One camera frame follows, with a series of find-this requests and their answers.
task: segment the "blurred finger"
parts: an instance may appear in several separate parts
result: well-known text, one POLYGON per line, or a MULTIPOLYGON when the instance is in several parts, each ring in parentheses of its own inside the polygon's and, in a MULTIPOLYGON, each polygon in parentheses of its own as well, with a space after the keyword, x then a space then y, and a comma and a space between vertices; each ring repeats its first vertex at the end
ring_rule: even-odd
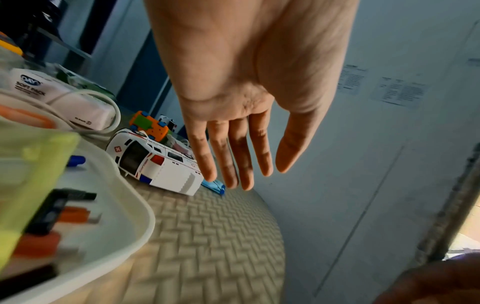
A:
POLYGON ((435 262, 402 275, 374 304, 403 304, 459 290, 480 289, 480 254, 435 262))
POLYGON ((234 160, 229 147, 229 122, 228 121, 209 121, 207 123, 210 143, 215 153, 223 181, 228 188, 235 188, 239 184, 237 171, 235 170, 234 160))
POLYGON ((320 109, 307 113, 290 113, 275 159, 276 167, 281 173, 287 172, 305 151, 325 114, 326 110, 320 109))
POLYGON ((214 181, 217 178, 217 168, 215 167, 214 158, 207 142, 205 130, 207 123, 204 121, 190 120, 184 118, 185 128, 188 134, 188 141, 195 155, 196 162, 204 179, 214 181))
POLYGON ((254 186, 254 169, 250 158, 249 145, 247 143, 247 132, 249 122, 246 117, 230 121, 228 139, 231 150, 238 166, 241 187, 250 190, 254 186))
POLYGON ((270 176, 274 171, 269 138, 267 136, 267 127, 269 126, 271 111, 272 109, 269 108, 263 113, 251 114, 248 117, 251 143, 255 149, 260 170, 264 176, 270 176))

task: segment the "white cable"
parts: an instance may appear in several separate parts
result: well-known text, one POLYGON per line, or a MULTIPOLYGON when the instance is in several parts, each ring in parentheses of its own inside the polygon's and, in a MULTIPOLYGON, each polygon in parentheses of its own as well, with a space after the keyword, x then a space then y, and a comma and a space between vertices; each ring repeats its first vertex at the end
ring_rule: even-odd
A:
POLYGON ((13 91, 9 91, 9 90, 4 90, 4 89, 0 89, 0 94, 3 94, 3 95, 7 95, 7 96, 10 96, 10 97, 13 97, 15 99, 18 99, 18 100, 21 100, 25 103, 28 103, 28 104, 31 104, 31 105, 34 105, 35 107, 37 108, 42 108, 43 110, 57 116, 58 118, 62 119, 63 121, 65 121, 70 127, 72 127, 73 129, 73 132, 77 132, 79 134, 82 134, 82 135, 86 135, 86 136, 89 136, 89 137, 92 137, 92 138, 95 138, 95 139, 100 139, 100 140, 108 140, 110 139, 109 136, 99 136, 98 134, 106 134, 106 133, 110 133, 112 131, 114 131, 120 124, 120 119, 121 119, 121 114, 120 114, 120 109, 119 107, 117 106, 117 104, 115 103, 115 101, 113 101, 110 97, 106 96, 105 94, 102 94, 100 92, 96 92, 96 91, 92 91, 92 90, 77 90, 77 91, 70 91, 68 93, 65 93, 63 95, 60 95, 59 97, 56 97, 52 100, 50 100, 48 103, 49 104, 52 104, 54 103, 55 101, 58 101, 62 98, 65 98, 66 96, 70 95, 70 94, 87 94, 87 95, 91 95, 91 96, 95 96, 95 97, 99 97, 102 101, 105 101, 106 103, 110 104, 114 109, 115 109, 115 119, 113 120, 112 124, 107 127, 106 129, 103 129, 103 130, 88 130, 88 129, 83 129, 81 128, 80 126, 72 123, 70 120, 68 120, 67 118, 65 118, 65 116, 63 116, 61 113, 59 113, 56 109, 54 109, 53 107, 51 107, 49 104, 46 104, 42 101, 39 101, 37 99, 34 99, 32 97, 29 97, 29 96, 25 96, 25 95, 21 95, 17 92, 13 92, 13 91))

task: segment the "hand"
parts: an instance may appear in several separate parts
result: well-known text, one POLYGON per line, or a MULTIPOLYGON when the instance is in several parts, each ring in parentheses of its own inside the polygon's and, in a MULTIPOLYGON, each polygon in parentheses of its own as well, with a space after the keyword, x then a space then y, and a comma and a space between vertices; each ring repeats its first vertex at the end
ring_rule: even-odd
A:
POLYGON ((408 271, 373 304, 480 303, 480 254, 408 271))
POLYGON ((254 185, 273 172, 267 137, 274 98, 290 112, 276 167, 286 172, 310 143, 337 88, 358 0, 145 0, 161 59, 206 180, 254 185))

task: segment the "white toy van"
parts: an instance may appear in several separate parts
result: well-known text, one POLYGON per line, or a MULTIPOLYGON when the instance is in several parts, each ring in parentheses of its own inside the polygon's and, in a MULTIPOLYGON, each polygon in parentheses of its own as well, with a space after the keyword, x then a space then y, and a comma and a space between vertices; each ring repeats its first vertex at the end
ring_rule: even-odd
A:
POLYGON ((204 180, 191 156, 150 140, 140 132, 117 131, 110 138, 106 152, 122 171, 158 188, 194 195, 204 180))

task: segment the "yellow plastic bag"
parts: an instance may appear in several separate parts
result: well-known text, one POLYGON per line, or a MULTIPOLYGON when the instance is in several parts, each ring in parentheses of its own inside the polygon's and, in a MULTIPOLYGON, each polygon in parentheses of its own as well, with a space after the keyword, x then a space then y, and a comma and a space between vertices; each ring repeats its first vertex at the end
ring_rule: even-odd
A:
POLYGON ((76 133, 0 120, 0 270, 79 140, 76 133))

